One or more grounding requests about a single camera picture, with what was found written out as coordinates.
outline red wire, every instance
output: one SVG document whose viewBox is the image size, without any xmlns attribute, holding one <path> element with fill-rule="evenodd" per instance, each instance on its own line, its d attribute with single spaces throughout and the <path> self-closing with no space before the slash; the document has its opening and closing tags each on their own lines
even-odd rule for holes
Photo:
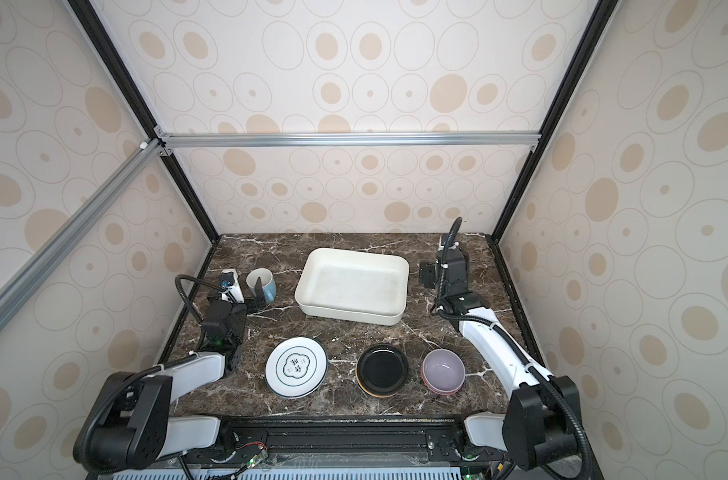
<svg viewBox="0 0 728 480">
<path fill-rule="evenodd" d="M 266 447 L 266 444 L 264 444 L 262 442 L 249 442 L 249 443 L 242 445 L 241 447 L 236 447 L 236 450 L 241 450 L 242 448 L 248 447 L 250 445 L 259 445 L 259 446 L 263 447 L 264 450 L 268 449 L 268 447 Z"/>
</svg>

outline black frame edge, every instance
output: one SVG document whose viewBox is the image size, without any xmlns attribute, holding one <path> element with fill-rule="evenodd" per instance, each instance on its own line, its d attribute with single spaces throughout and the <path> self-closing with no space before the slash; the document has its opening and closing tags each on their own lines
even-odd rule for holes
<svg viewBox="0 0 728 480">
<path fill-rule="evenodd" d="M 201 264 L 201 268 L 199 269 L 199 274 L 196 275 L 196 278 L 203 279 L 204 275 L 206 274 L 206 271 L 210 268 L 210 264 L 212 263 L 212 258 L 215 255 L 215 251 L 217 250 L 217 247 L 220 245 L 220 237 L 218 236 L 214 242 L 212 242 L 212 246 L 210 246 L 210 251 L 206 253 L 206 257 L 204 258 L 204 263 Z M 194 285 L 190 289 L 190 293 L 188 293 L 188 300 L 191 302 L 194 301 L 196 298 L 196 294 L 199 293 L 199 284 L 194 283 Z M 159 357 L 159 363 L 166 363 L 167 360 L 170 359 L 170 355 L 172 354 L 172 349 L 174 348 L 174 344 L 177 342 L 177 337 L 180 335 L 180 331 L 183 329 L 183 324 L 185 324 L 185 319 L 188 316 L 188 307 L 186 305 L 183 305 L 183 309 L 180 311 L 180 314 L 177 316 L 177 320 L 174 323 L 174 326 L 172 327 L 172 331 L 167 337 L 167 342 L 164 344 L 164 348 L 161 351 L 161 356 Z"/>
<path fill-rule="evenodd" d="M 492 232 L 492 238 L 495 242 L 499 242 L 502 239 L 505 229 L 508 228 L 508 224 L 511 222 L 518 203 L 524 196 L 524 192 L 529 186 L 529 181 L 532 179 L 534 171 L 537 169 L 540 159 L 545 153 L 545 149 L 550 144 L 551 138 L 556 132 L 559 121 L 561 120 L 564 111 L 567 108 L 567 104 L 572 98 L 574 91 L 577 89 L 578 83 L 585 72 L 590 58 L 593 55 L 596 46 L 599 43 L 601 35 L 604 33 L 604 29 L 609 23 L 609 19 L 615 10 L 619 0 L 599 0 L 599 3 L 594 9 L 594 13 L 590 16 L 588 25 L 585 27 L 585 32 L 580 39 L 578 48 L 572 57 L 569 67 L 567 67 L 567 73 L 564 75 L 564 79 L 561 81 L 556 96 L 548 113 L 545 115 L 543 125 L 540 128 L 540 141 L 538 146 L 533 152 L 527 156 L 522 172 L 519 174 L 514 184 L 511 195 L 508 196 L 508 200 L 505 202 L 503 212 L 500 215 L 500 219 L 494 226 Z"/>
<path fill-rule="evenodd" d="M 215 244 L 215 242 L 217 242 L 220 238 L 220 234 L 217 233 L 217 228 L 215 228 L 215 225 L 212 223 L 212 219 L 206 213 L 204 205 L 201 203 L 201 200 L 199 200 L 199 196 L 196 195 L 193 185 L 191 185 L 188 181 L 188 176 L 183 171 L 183 168 L 180 166 L 180 162 L 177 161 L 174 153 L 172 153 L 171 150 L 168 150 L 166 153 L 167 154 L 161 155 L 161 162 L 167 168 L 167 171 L 170 173 L 172 180 L 174 180 L 177 185 L 177 189 L 180 190 L 183 198 L 185 198 L 188 202 L 190 211 L 194 213 L 194 216 L 199 221 L 199 225 L 201 225 L 201 228 L 204 229 L 206 237 L 210 239 L 212 244 Z"/>
<path fill-rule="evenodd" d="M 156 131 L 157 122 L 153 114 L 148 108 L 148 104 L 143 100 L 143 95 L 140 93 L 138 86 L 132 79 L 127 65 L 121 60 L 118 50 L 110 40 L 110 35 L 105 29 L 105 26 L 100 22 L 100 17 L 94 10 L 94 7 L 89 0 L 68 0 L 68 4 L 71 5 L 76 18 L 81 23 L 82 28 L 86 32 L 87 36 L 94 46 L 94 49 L 100 55 L 100 59 L 108 69 L 110 76 L 118 86 L 124 99 L 129 104 L 135 117 L 140 122 L 140 126 L 148 136 L 148 138 L 158 138 L 159 142 L 164 145 L 164 140 L 159 138 L 158 132 Z M 199 225 L 204 229 L 207 238 L 210 242 L 215 242 L 219 237 L 217 229 L 212 223 L 212 219 L 206 213 L 204 206 L 202 205 L 199 197 L 194 192 L 194 188 L 188 181 L 183 169 L 180 167 L 180 163 L 174 157 L 172 153 L 163 155 L 161 157 L 164 162 L 164 166 L 169 171 L 172 180 L 174 180 L 180 193 L 185 198 L 191 211 L 199 221 Z"/>
<path fill-rule="evenodd" d="M 516 292 L 516 288 L 513 285 L 511 274 L 510 272 L 508 272 L 508 266 L 505 264 L 503 253 L 500 251 L 500 245 L 498 245 L 498 243 L 494 241 L 494 239 L 490 235 L 485 235 L 484 238 L 487 239 L 487 245 L 489 245 L 489 250 L 492 252 L 492 256 L 494 257 L 494 264 L 498 268 L 500 278 L 503 281 L 505 293 L 508 295 L 508 300 L 511 303 L 511 312 L 516 318 L 516 323 L 518 324 L 518 327 L 522 330 L 524 345 L 527 347 L 527 351 L 529 351 L 529 354 L 532 356 L 532 358 L 540 363 L 543 363 L 543 357 L 540 354 L 538 343 L 534 340 L 532 327 L 529 325 L 527 314 L 524 313 L 522 301 L 518 298 L 518 293 Z"/>
</svg>

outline black cable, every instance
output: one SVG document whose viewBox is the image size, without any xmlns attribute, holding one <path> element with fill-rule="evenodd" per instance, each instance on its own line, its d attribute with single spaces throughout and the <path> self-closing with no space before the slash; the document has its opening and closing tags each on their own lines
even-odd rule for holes
<svg viewBox="0 0 728 480">
<path fill-rule="evenodd" d="M 195 352 L 198 352 L 201 350 L 201 347 L 204 346 L 204 339 L 206 338 L 206 332 L 204 331 L 204 327 L 202 325 L 199 325 L 199 341 L 196 342 L 196 347 L 194 348 Z"/>
<path fill-rule="evenodd" d="M 462 217 L 458 216 L 455 219 L 455 222 L 452 224 L 452 227 L 449 229 L 449 233 L 447 234 L 447 239 L 444 242 L 444 248 L 442 249 L 442 259 L 441 259 L 441 265 L 439 265 L 439 274 L 438 274 L 438 284 L 436 285 L 436 302 L 434 303 L 434 307 L 436 308 L 436 305 L 443 305 L 444 302 L 444 283 L 446 281 L 446 275 L 445 275 L 445 268 L 444 265 L 447 263 L 447 250 L 450 246 L 453 246 L 455 244 L 455 237 L 457 233 L 460 230 L 460 224 L 462 223 Z M 487 320 L 485 318 L 482 318 L 480 316 L 474 316 L 474 315 L 453 315 L 451 313 L 447 313 L 444 311 L 444 309 L 436 310 L 438 312 L 438 315 L 445 319 L 445 320 L 455 320 L 455 321 L 471 321 L 471 322 L 479 322 L 483 323 L 487 326 L 492 326 L 492 329 L 500 335 L 501 338 L 508 344 L 508 346 L 511 347 L 511 350 L 513 350 L 516 357 L 519 359 L 519 361 L 524 365 L 528 365 L 532 363 L 532 360 L 527 358 L 527 356 L 522 351 L 521 347 L 516 343 L 516 341 L 511 338 L 511 336 L 508 334 L 508 332 L 505 331 L 504 328 L 502 328 L 498 324 L 493 324 L 490 320 Z M 553 470 L 548 465 L 543 465 L 541 468 L 545 473 L 551 475 L 551 477 L 556 478 L 557 480 L 588 480 L 590 477 L 590 470 L 591 470 L 591 462 L 592 462 L 592 456 L 590 454 L 590 444 L 588 443 L 588 437 L 585 435 L 585 430 L 583 430 L 583 426 L 580 424 L 580 420 L 578 419 L 578 416 L 574 414 L 572 411 L 572 408 L 570 408 L 569 404 L 567 404 L 567 401 L 564 400 L 564 398 L 561 396 L 561 394 L 551 385 L 551 383 L 540 373 L 540 371 L 534 367 L 530 366 L 527 369 L 528 372 L 532 374 L 532 376 L 540 382 L 540 384 L 545 389 L 548 396 L 550 396 L 558 405 L 558 407 L 561 409 L 561 411 L 564 413 L 564 416 L 567 417 L 567 420 L 572 425 L 572 428 L 574 430 L 574 439 L 578 444 L 578 450 L 580 452 L 580 473 L 577 474 L 575 477 L 565 477 Z M 508 472 L 505 476 L 500 475 L 495 480 L 504 480 L 508 475 L 511 475 L 511 473 Z"/>
<path fill-rule="evenodd" d="M 551 383 L 543 376 L 542 373 L 540 373 L 537 368 L 531 366 L 527 371 L 530 372 L 532 376 L 538 380 L 538 382 L 540 382 L 543 388 L 545 388 L 548 396 L 550 396 L 556 402 L 558 407 L 561 408 L 561 411 L 564 412 L 564 415 L 567 417 L 567 420 L 569 420 L 572 428 L 574 429 L 574 439 L 577 441 L 578 450 L 580 451 L 580 473 L 578 473 L 577 476 L 565 477 L 547 465 L 543 465 L 540 468 L 542 468 L 545 473 L 551 475 L 551 477 L 556 478 L 557 480 L 588 480 L 590 477 L 590 469 L 592 466 L 590 444 L 588 443 L 588 437 L 585 435 L 585 430 L 583 430 L 583 426 L 580 424 L 578 416 L 574 414 L 572 408 L 569 408 L 567 401 L 564 400 L 559 392 L 551 385 Z"/>
<path fill-rule="evenodd" d="M 202 280 L 201 278 L 196 278 L 195 276 L 185 275 L 185 274 L 179 274 L 178 276 L 176 276 L 174 278 L 174 285 L 175 285 L 175 288 L 177 288 L 177 293 L 180 295 L 180 298 L 183 299 L 183 304 L 185 304 L 186 308 L 188 309 L 190 314 L 194 316 L 196 323 L 198 323 L 199 325 L 201 325 L 203 320 L 201 319 L 201 315 L 199 315 L 199 311 L 196 310 L 196 306 L 194 305 L 193 302 L 190 301 L 187 293 L 185 293 L 185 289 L 183 288 L 183 283 L 180 282 L 181 280 L 188 280 L 193 283 L 198 283 L 199 285 L 209 287 L 212 290 L 215 290 L 216 292 L 225 293 L 229 296 L 229 298 L 232 297 L 232 295 L 226 288 L 219 286 L 219 285 L 215 285 L 214 283 L 209 283 L 205 280 Z"/>
<path fill-rule="evenodd" d="M 494 467 L 492 469 L 492 462 L 489 463 L 489 480 L 497 480 L 498 475 L 500 475 L 500 468 L 504 465 L 503 462 L 500 462 L 498 466 Z"/>
<path fill-rule="evenodd" d="M 95 475 L 110 475 L 116 472 L 120 472 L 122 470 L 125 470 L 125 468 L 119 467 L 119 468 L 103 468 L 99 466 L 95 466 L 91 463 L 90 457 L 89 457 L 89 451 L 90 451 L 90 443 L 92 441 L 92 436 L 94 435 L 95 429 L 98 427 L 98 422 L 103 417 L 103 415 L 113 406 L 114 402 L 116 402 L 116 399 L 119 398 L 119 395 L 124 393 L 124 390 L 127 389 L 129 386 L 131 386 L 133 383 L 135 383 L 137 380 L 140 380 L 148 375 L 151 375 L 156 372 L 160 372 L 165 368 L 170 368 L 172 366 L 181 365 L 183 363 L 186 363 L 190 360 L 193 360 L 196 358 L 196 355 L 187 356 L 183 359 L 174 360 L 172 362 L 168 362 L 166 365 L 154 365 L 150 368 L 147 368 L 146 370 L 143 370 L 141 372 L 135 373 L 132 376 L 127 377 L 121 385 L 115 390 L 112 391 L 112 393 L 100 404 L 100 407 L 94 411 L 94 415 L 90 416 L 85 423 L 86 429 L 84 430 L 84 435 L 81 439 L 81 445 L 79 446 L 79 462 L 81 463 L 81 466 L 84 467 L 84 469 L 92 474 Z"/>
<path fill-rule="evenodd" d="M 206 477 L 206 480 L 236 480 L 239 475 L 246 472 L 246 470 L 249 468 L 249 464 L 244 465 L 243 467 L 239 468 L 235 473 L 229 473 L 227 475 L 220 475 L 217 477 Z"/>
<path fill-rule="evenodd" d="M 185 474 L 185 477 L 187 480 L 196 480 L 193 475 L 190 473 L 190 469 L 188 468 L 188 465 L 185 463 L 185 459 L 183 459 L 182 455 L 177 456 L 177 461 L 180 462 L 180 468 L 183 469 L 183 474 Z"/>
<path fill-rule="evenodd" d="M 494 480 L 505 480 L 513 473 L 513 470 L 516 469 L 516 465 L 514 465 L 513 462 L 508 462 L 503 467 L 503 470 L 500 471 L 499 475 L 494 477 Z"/>
<path fill-rule="evenodd" d="M 518 360 L 522 363 L 522 365 L 527 365 L 532 361 L 527 358 L 522 349 L 519 348 L 518 343 L 516 343 L 516 341 L 511 338 L 511 336 L 508 334 L 508 332 L 505 331 L 503 327 L 501 327 L 500 325 L 495 325 L 492 329 L 503 338 L 508 346 L 511 347 L 511 350 L 513 351 L 513 353 L 516 354 L 516 357 L 518 357 Z"/>
</svg>

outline white plastic basin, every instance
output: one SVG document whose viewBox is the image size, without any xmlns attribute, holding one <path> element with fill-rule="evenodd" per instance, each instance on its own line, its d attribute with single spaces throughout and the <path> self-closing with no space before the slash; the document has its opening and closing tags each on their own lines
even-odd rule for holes
<svg viewBox="0 0 728 480">
<path fill-rule="evenodd" d="M 317 248 L 295 300 L 307 315 L 395 325 L 407 305 L 409 263 L 396 255 Z"/>
</svg>

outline wall panel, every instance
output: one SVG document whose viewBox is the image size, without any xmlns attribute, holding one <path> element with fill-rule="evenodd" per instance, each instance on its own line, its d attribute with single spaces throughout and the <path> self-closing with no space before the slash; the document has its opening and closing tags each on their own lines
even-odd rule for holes
<svg viewBox="0 0 728 480">
<path fill-rule="evenodd" d="M 606 478 L 728 478 L 728 1 L 615 15 L 501 247 Z"/>
<path fill-rule="evenodd" d="M 153 160 L 0 333 L 0 478 L 82 479 L 103 381 L 152 365 L 210 243 Z"/>
<path fill-rule="evenodd" d="M 594 4 L 96 2 L 174 133 L 537 130 Z"/>
<path fill-rule="evenodd" d="M 144 135 L 70 14 L 0 0 L 0 288 Z"/>
<path fill-rule="evenodd" d="M 223 233 L 489 233 L 529 146 L 176 151 Z"/>
</svg>

